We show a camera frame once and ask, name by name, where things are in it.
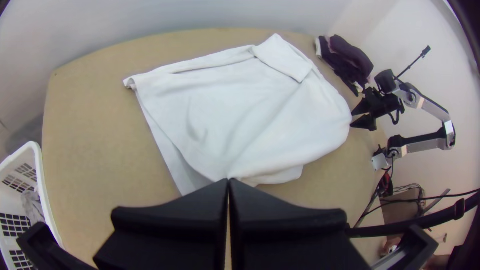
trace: white wall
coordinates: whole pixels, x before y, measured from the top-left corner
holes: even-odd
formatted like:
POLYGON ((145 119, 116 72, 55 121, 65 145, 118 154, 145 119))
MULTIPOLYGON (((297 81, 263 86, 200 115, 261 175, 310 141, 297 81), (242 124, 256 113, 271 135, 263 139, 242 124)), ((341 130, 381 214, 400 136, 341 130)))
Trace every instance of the white wall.
POLYGON ((13 0, 0 17, 0 120, 15 131, 41 113, 51 71, 100 48, 208 27, 325 34, 350 1, 13 0))
MULTIPOLYGON (((457 133, 456 145, 451 151, 413 153, 398 160, 394 165, 393 183, 396 186, 418 183, 427 196, 438 196, 446 188, 451 189, 450 194, 480 188, 480 88, 465 50, 432 1, 442 0, 397 1, 379 23, 368 31, 362 30, 367 34, 357 45, 375 65, 372 77, 386 69, 399 74, 430 45, 427 57, 401 79, 412 83, 450 112, 457 133)), ((398 134, 413 137, 436 132, 441 127, 440 121, 424 111, 406 110, 396 126, 388 116, 381 119, 388 137, 398 134)), ((445 198, 432 212, 449 207, 457 200, 445 198)), ((437 254, 449 254, 454 246, 463 243, 475 211, 458 221, 433 228, 435 233, 448 233, 447 243, 439 246, 437 254)))

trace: black cable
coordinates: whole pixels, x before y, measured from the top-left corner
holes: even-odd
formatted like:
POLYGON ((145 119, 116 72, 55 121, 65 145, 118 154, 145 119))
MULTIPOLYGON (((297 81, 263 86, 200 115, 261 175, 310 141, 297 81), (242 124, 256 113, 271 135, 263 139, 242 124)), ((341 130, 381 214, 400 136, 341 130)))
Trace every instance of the black cable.
MULTIPOLYGON (((443 199, 443 198, 453 198, 453 197, 461 197, 461 196, 465 196, 465 195, 469 195, 469 194, 472 194, 472 193, 475 193, 475 192, 479 192, 480 191, 480 188, 479 189, 475 189, 475 190, 472 190, 472 191, 469 191, 469 192, 465 192, 465 193, 460 193, 460 194, 452 194, 452 195, 443 195, 443 196, 435 196, 435 197, 429 197, 429 198, 422 198, 420 199, 420 201, 426 201, 426 200, 436 200, 436 199, 443 199)), ((387 205, 392 205, 392 204, 398 204, 398 203, 415 203, 415 202, 418 202, 419 200, 418 199, 396 199, 396 200, 386 200, 386 199, 381 199, 382 202, 387 202, 387 203, 384 203, 382 205, 380 205, 379 207, 376 207, 375 209, 365 213, 364 215, 362 215, 362 218, 366 217, 367 215, 371 214, 372 212, 384 207, 384 206, 387 206, 387 205)))
MULTIPOLYGON (((460 196, 470 195, 470 194, 472 194, 472 193, 479 192, 479 191, 480 191, 480 188, 479 188, 479 189, 472 190, 472 191, 469 191, 469 192, 460 193, 460 194, 442 195, 442 196, 422 198, 421 201, 436 200, 436 199, 443 199, 443 198, 452 198, 452 197, 460 197, 460 196)), ((382 199, 381 201, 383 201, 383 202, 389 202, 389 203, 394 203, 394 202, 399 202, 399 203, 414 203, 414 202, 417 202, 418 199, 395 199, 395 200, 382 199)))
POLYGON ((400 122, 400 109, 396 110, 396 120, 391 112, 388 113, 388 116, 391 118, 393 125, 397 125, 400 122))

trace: metal rod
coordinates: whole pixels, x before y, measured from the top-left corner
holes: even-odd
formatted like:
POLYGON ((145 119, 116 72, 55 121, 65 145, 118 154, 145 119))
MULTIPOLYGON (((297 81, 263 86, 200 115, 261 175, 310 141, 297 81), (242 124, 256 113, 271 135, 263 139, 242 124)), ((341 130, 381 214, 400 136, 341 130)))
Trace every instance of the metal rod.
MULTIPOLYGON (((445 189, 445 191, 440 195, 440 196, 445 196, 447 195, 450 191, 452 191, 450 188, 445 189)), ((425 215, 430 209, 432 209, 434 206, 436 206, 443 198, 438 198, 434 200, 432 203, 430 203, 427 207, 425 207, 421 213, 420 216, 425 215)))

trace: white towel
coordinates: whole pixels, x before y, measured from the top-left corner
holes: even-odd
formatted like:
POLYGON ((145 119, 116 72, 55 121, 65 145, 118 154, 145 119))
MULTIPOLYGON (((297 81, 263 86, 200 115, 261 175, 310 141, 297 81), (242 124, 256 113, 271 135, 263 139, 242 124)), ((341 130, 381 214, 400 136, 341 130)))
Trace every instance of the white towel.
POLYGON ((180 192, 236 178, 252 186, 298 179, 340 147, 352 116, 297 48, 274 34, 124 80, 136 91, 180 192))

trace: cable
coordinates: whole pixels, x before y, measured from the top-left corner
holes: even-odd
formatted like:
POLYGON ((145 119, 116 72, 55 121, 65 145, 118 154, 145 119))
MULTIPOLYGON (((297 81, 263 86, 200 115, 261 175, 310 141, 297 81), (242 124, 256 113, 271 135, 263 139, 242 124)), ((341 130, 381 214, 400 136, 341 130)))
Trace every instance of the cable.
MULTIPOLYGON (((435 196, 435 197, 422 198, 422 200, 426 201, 426 200, 436 200, 436 199, 443 199, 443 198, 461 197, 461 196, 470 195, 470 194, 472 194, 472 193, 479 192, 479 191, 480 191, 480 188, 479 188, 479 189, 472 190, 472 191, 469 191, 469 192, 460 193, 460 194, 452 194, 452 195, 443 195, 443 196, 435 196)), ((383 202, 389 202, 389 203, 394 203, 394 202, 398 202, 398 203, 414 203, 414 202, 417 202, 418 199, 395 199, 395 200, 382 199, 381 201, 383 201, 383 202)))
MULTIPOLYGON (((443 198, 461 197, 461 196, 469 195, 469 194, 476 193, 476 192, 479 192, 479 191, 480 191, 480 188, 469 191, 469 192, 465 192, 465 193, 422 198, 421 200, 426 201, 426 200, 436 200, 436 199, 443 199, 443 198)), ((381 201, 382 202, 387 202, 387 203, 384 203, 384 204, 374 208, 373 210, 363 214, 362 218, 366 217, 367 215, 371 214, 372 212, 374 212, 374 211, 376 211, 376 210, 378 210, 378 209, 380 209, 384 206, 387 206, 387 205, 398 204, 398 203, 415 203, 415 202, 418 202, 419 200, 418 199, 396 199, 396 200, 381 199, 381 201)))

